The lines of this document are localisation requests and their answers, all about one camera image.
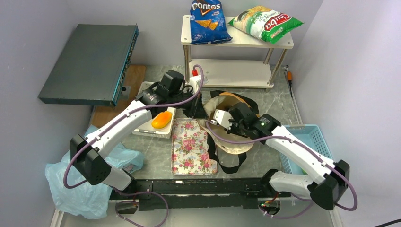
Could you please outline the green Chuba cassava chip bag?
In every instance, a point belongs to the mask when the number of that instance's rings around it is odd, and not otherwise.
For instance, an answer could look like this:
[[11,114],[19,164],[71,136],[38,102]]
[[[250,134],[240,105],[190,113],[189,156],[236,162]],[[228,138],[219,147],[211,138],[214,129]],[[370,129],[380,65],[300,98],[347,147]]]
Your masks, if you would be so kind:
[[259,5],[240,13],[228,24],[254,38],[275,44],[304,23],[288,14]]

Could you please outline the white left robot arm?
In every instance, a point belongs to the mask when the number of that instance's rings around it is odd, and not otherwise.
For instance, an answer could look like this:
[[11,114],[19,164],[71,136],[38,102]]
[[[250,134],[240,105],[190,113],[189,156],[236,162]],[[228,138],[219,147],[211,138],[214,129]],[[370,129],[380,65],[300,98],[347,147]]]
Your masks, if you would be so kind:
[[142,90],[124,111],[102,128],[85,138],[75,135],[70,141],[71,161],[67,170],[73,166],[85,178],[84,182],[106,184],[116,188],[123,198],[131,198],[136,192],[133,177],[108,164],[105,158],[122,139],[169,107],[182,109],[190,118],[206,119],[200,89],[208,80],[201,67],[193,72],[198,75],[190,77],[186,83],[181,73],[169,70],[161,81]]

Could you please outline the brown Trader Joe's tote bag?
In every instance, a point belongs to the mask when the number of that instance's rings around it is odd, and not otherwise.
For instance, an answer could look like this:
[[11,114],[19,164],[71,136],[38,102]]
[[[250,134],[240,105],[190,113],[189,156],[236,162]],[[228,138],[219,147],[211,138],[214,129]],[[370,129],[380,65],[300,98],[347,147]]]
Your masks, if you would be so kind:
[[[213,90],[210,91],[211,99],[207,101],[203,107],[205,109],[206,114],[209,116],[206,120],[198,119],[197,122],[199,126],[206,131],[207,133],[207,144],[208,155],[209,158],[216,161],[224,173],[226,174],[234,174],[238,172],[238,169],[242,165],[242,163],[247,158],[247,151],[249,151],[252,147],[252,143],[248,144],[233,144],[228,143],[225,140],[229,141],[247,141],[247,138],[241,137],[235,134],[228,134],[225,131],[225,128],[217,125],[210,125],[210,129],[207,128],[207,121],[211,120],[216,110],[224,110],[227,111],[230,107],[238,103],[245,103],[257,116],[259,115],[259,108],[257,103],[248,97],[237,93],[226,92],[222,90]],[[238,157],[239,164],[233,167],[226,167],[220,163],[220,160],[217,156],[217,148],[222,149],[228,154],[236,155]]]

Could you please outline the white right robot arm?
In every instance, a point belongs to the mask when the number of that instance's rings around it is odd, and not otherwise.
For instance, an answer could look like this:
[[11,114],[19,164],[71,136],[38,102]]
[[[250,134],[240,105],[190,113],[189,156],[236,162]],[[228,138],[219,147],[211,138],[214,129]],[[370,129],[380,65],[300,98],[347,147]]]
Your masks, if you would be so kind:
[[347,189],[355,190],[349,182],[350,166],[344,160],[334,160],[319,154],[293,135],[269,114],[257,116],[245,103],[237,103],[227,111],[218,110],[214,120],[227,133],[259,141],[290,158],[306,175],[268,171],[261,182],[261,192],[272,196],[276,192],[290,192],[305,196],[325,210],[339,206]]

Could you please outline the orange mango toy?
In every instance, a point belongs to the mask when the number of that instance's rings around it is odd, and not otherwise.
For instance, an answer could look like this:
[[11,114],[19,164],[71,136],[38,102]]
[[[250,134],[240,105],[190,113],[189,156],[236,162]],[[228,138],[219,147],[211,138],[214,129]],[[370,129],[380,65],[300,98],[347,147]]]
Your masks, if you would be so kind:
[[153,119],[151,126],[155,129],[162,129],[170,123],[172,117],[173,114],[170,111],[161,112]]

